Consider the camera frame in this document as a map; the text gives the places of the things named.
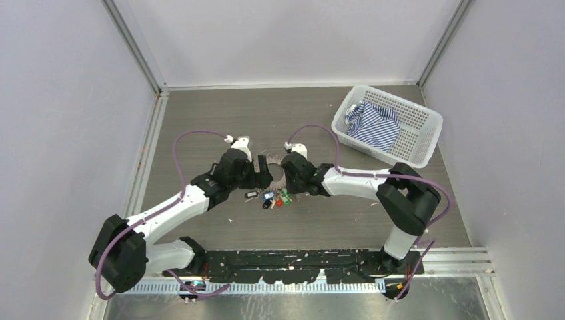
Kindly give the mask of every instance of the cable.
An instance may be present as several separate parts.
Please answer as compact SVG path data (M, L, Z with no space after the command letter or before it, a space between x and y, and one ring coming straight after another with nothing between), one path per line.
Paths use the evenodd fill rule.
M410 283L412 282L412 279L414 279L414 276L416 275L416 270L418 270L418 267L420 267L420 264L422 263L422 260L424 259L424 256L428 253L428 251L430 251L430 249L432 248L432 246L434 245L434 243L436 242L436 239L433 238L431 240L426 240L423 241L422 243L426 243L429 242L430 244L428 245L428 247L426 248L426 250L424 250L424 252L422 252L422 255L420 256L420 259L418 259L418 262L416 262L416 265L414 266L414 271L412 271L412 274L410 275L410 278L408 278L408 281L406 282L406 285L402 288L402 290L400 291L400 293L394 298L394 300L398 303L398 300L400 299L400 297L402 297L402 295L404 294L404 292L408 289L408 286L410 285Z
M197 295L199 301L204 300L204 299L208 299L208 298L211 298L211 297L216 297L217 295L226 291L230 287L229 284L223 285L222 287L220 287L220 289L217 289L216 291L214 291L212 293L201 293L201 292L198 292L198 291L194 291L188 285L185 285L185 283L181 280L181 278L179 278L179 276L176 273L173 272L173 270L167 269L167 272L170 273L181 284L181 287L184 290L192 293L193 295Z
M430 180L427 180L427 179L424 179L424 178L421 178L421 177L415 177L413 175L353 173L353 172L342 171L342 169L338 165L338 161L339 161L339 157L340 157L339 140L338 140L337 136L335 135L335 133L333 133L330 129L324 127L323 125L312 124L312 125L302 126L302 127L298 128L292 135L290 135L290 137L288 138L288 142L291 143L292 138L294 138L294 136L300 130L307 128L307 127L317 127L317 128L320 128L320 129L324 129L325 131L327 131L329 134L332 135L332 137L334 138L335 144L336 144L336 155L335 155L335 159L334 159L335 169L336 169L337 172L341 173L342 175L347 175L349 177L406 179L406 180L412 180L412 181L418 181L418 182L421 182L421 183L425 183L425 184L430 185L430 186L438 189L439 191L441 191L441 193L443 193L446 197L447 206L446 206L445 210L442 211L437 217L433 218L430 221L430 223L428 223L428 225L426 227L433 225L439 219L443 218L449 212L449 210L451 209L452 204L454 202L453 197L451 196L449 191L447 191L447 189L445 189L444 187L442 187L441 185L439 185L439 184L437 184L433 181L430 181Z
M443 193L446 197L447 200L447 206L444 209L444 211L442 211L439 215L437 215L437 217L433 218L432 220L430 220L430 223L428 223L427 227L430 227L431 225L433 225L434 223L436 223L437 221L439 221L441 218L443 218L451 209L452 204L454 203L454 199L453 196L449 193L449 191L447 191L443 186L421 178L421 177L415 177L412 175L397 175L397 174L372 174L372 173L353 173L353 172L346 172L346 171L342 171L342 169L339 167L338 165L338 161L339 161L339 156L340 156L340 149L339 149L339 140L337 138L337 136L335 135L335 133L333 133L330 129L326 128L323 125L315 125L315 124L311 124L311 125L305 125L302 126L300 128L298 128L292 135L290 135L290 137L288 138L288 143L292 142L292 138L294 138L294 136L301 131L304 128L307 127L317 127L320 129L324 129L325 131L327 131L333 138L336 144L336 155L335 155L335 159L334 159L334 164L335 164L335 169L338 173L341 173L342 175L347 175L350 177L368 177L368 178L393 178L393 179L406 179L406 180L411 180L411 181L418 181L421 183L425 183L427 185L430 185L436 189L438 189L439 191L441 191L441 193ZM428 253L428 251L430 251L430 249L432 248L432 246L434 245L434 243L436 242L436 239L431 239L431 240L425 240L421 243L418 243L418 241L420 241L421 237L418 237L416 239L416 241L414 242L414 245L422 245L424 243L429 242L430 244L428 245L428 247L426 248L426 250L424 250L424 252L422 253L422 255L420 256L420 259L418 260L418 262L416 263L416 267L414 268L414 270L412 271L412 273L410 274L410 278L408 279L408 281L406 282L406 285L404 286L404 288L402 289L402 291L396 296L396 298L394 299L396 302L398 302L398 299L402 296L402 294L404 294L404 292L406 291L406 289L408 288L408 286L410 285L410 283L412 282L412 279L414 279L414 275L416 274L416 270L418 269L418 267L420 266L420 264L422 263L422 259L424 258L424 256Z
M382 279L382 278L386 278L389 275L392 275L394 272L389 273L388 275L379 275L378 277L373 277L372 275L370 275L369 277L373 278L373 279Z
M100 256L100 259L98 260L98 265L96 267L96 275L95 275L95 287L96 287L96 294L100 297L100 299L102 300L109 300L111 297L113 297L114 295L116 295L116 291L113 291L112 293L110 293L109 295L105 295L104 292L102 291L102 287L101 287L101 277L102 277L102 266L104 265L104 261L106 260L106 257L108 256L108 253L110 253L110 250L116 245L116 243L118 243L118 241L120 241L121 238L123 238L124 235L126 235L128 232L132 231L133 229L135 229L136 227L138 227L139 225L151 220L152 218L156 217L157 215L160 215L161 213L169 210L170 208L174 207L175 205L177 205L179 202L181 202L181 199L185 196L185 192L186 192L186 181L185 181L185 177L183 176L183 171L181 169L181 164L179 163L179 158L177 157L177 143L185 136L190 135L192 133L209 133L212 135L217 135L219 137L222 138L226 138L226 135L223 135L221 133L217 133L215 131L208 131L208 130L190 130L187 131L185 133L183 133L182 135L179 135L176 139L175 142L173 142L173 158L175 160L175 166L177 167L177 172L179 173L179 177L181 178L181 195L176 198L173 202L169 203L168 205L166 205L165 207L155 211L154 213L151 213L150 215L148 215L147 217L145 217L145 219L140 219L139 221L133 223L132 225L128 226L126 229L124 229L122 232L118 233L118 235L112 239L112 241L110 241L110 243L108 244L108 246L106 247L106 249L104 249L104 251L102 252L102 255ZM177 281L179 281L181 283L181 285L185 285L180 279L178 279L178 277L176 277L175 279L177 279Z

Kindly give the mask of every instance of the blue object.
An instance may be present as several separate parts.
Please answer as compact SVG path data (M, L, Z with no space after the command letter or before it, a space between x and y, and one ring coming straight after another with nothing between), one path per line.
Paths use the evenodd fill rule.
M263 195L261 195L261 198L263 200L269 200L272 199L274 196L275 196L275 192L271 191L271 192L263 193Z
M400 125L394 110L363 101L345 115L350 123L347 135L371 147L388 151L400 135Z

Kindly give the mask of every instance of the white plastic basket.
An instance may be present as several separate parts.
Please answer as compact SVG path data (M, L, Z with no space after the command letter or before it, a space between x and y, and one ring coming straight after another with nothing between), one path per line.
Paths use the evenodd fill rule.
M400 135L388 152L350 137L347 135L349 125L345 123L345 111L361 100L370 101L382 107L392 108L396 111L400 122ZM394 165L404 162L414 168L423 168L434 153L438 143L443 124L442 116L406 99L391 95L384 91L358 85L353 87L339 107L332 130L337 134L339 141L357 149L371 157Z

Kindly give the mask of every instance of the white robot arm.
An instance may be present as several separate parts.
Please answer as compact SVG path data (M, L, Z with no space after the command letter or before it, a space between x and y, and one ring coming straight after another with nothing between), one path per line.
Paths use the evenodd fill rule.
M392 169L365 171L340 169L333 164L315 167L308 162L303 144L285 144L288 155L281 166L286 176L289 193L309 192L311 195L352 195L379 200L394 222L388 240L382 248L384 259L380 262L390 272L395 272L414 244L424 233L440 196L423 183L377 178L378 174L394 173L416 175L404 163ZM97 267L100 254L118 233L136 221L146 221L128 232L110 251L103 264L102 276L116 289L125 292L145 274L160 273L167 269L201 271L205 250L189 237L172 243L155 245L163 235L184 221L200 215L225 201L235 189L265 188L273 180L264 155L259 155L259 172L253 170L249 151L249 138L239 137L212 169L195 177L185 187L183 198L170 209L147 219L162 208L177 201L179 193L161 204L124 220L117 215L108 218L94 244L89 262ZM403 195L399 189L408 189Z

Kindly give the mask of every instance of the work surface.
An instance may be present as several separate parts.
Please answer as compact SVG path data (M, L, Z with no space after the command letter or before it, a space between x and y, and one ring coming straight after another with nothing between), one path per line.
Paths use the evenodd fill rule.
M259 153L284 156L283 143L299 127L319 123L330 127L350 87L292 89L225 89L171 91L142 210L168 199L181 188L173 161L173 141L182 132L208 129L238 137L248 135L254 158ZM424 105L415 86L381 87L394 95ZM317 128L302 130L293 142L308 147L315 165L332 163L333 138ZM189 135L178 146L179 160L187 181L208 171L228 148L212 135ZM340 165L353 169L385 169L390 165L364 153L340 146ZM440 151L436 149L427 167L417 170L423 177L451 190ZM340 249L377 248L384 245L392 227L386 211L374 201L358 197L313 197L264 210L262 201L245 203L244 191L234 191L213 210L192 218L165 235L159 242L190 236L205 249ZM439 213L445 208L443 200ZM469 246L455 206L433 225L429 237L436 246Z

